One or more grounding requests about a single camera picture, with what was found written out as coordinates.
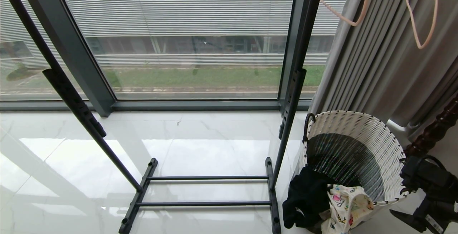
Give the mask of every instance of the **curtain fold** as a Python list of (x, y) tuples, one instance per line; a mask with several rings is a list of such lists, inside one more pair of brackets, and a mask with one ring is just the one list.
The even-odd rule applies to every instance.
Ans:
[[(349, 0), (347, 6), (361, 6), (358, 1)], [(409, 1), (423, 41), (434, 1)], [(323, 78), (311, 112), (354, 110), (414, 126), (457, 91), (458, 0), (439, 0), (434, 35), (422, 50), (416, 46), (404, 0), (371, 0), (362, 24), (350, 30), (344, 24), (337, 33), (345, 38), (332, 45), (328, 58), (332, 67), (325, 71), (328, 78)]]

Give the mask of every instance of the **white label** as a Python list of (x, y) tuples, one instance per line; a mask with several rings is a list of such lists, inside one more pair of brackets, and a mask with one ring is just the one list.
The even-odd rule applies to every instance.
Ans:
[(439, 233), (444, 233), (444, 229), (429, 215), (425, 217), (425, 219), (431, 224), (431, 226), (437, 230)]

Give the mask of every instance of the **building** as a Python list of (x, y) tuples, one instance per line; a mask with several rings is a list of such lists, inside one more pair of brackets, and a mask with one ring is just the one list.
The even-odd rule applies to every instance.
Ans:
[[(23, 1), (29, 12), (33, 12), (28, 2)], [(293, 0), (66, 1), (102, 67), (281, 65), (293, 2)], [(341, 11), (346, 0), (325, 1)], [(31, 69), (47, 67), (46, 61), (9, 1), (0, 0), (0, 2), (1, 67), (13, 68), (19, 65)], [(33, 13), (31, 15), (35, 22), (38, 22)], [(324, 6), (320, 6), (306, 64), (326, 62), (337, 24), (338, 18)]]

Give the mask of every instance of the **laundry basket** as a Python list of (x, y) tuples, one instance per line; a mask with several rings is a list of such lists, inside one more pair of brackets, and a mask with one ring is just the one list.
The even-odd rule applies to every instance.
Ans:
[(407, 196), (399, 176), (403, 149), (381, 120), (350, 111), (309, 113), (303, 143), (301, 168), (307, 165), (340, 185), (361, 183), (374, 212)]

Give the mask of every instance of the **clothes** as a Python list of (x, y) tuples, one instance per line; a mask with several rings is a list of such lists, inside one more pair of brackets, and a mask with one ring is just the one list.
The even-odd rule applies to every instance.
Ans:
[(373, 201), (362, 187), (333, 185), (327, 195), (331, 218), (321, 224), (323, 234), (346, 234), (373, 212)]
[(307, 228), (319, 222), (319, 213), (329, 209), (329, 183), (335, 181), (307, 166), (303, 167), (289, 184), (288, 199), (283, 203), (284, 226), (290, 229), (296, 224), (296, 227)]

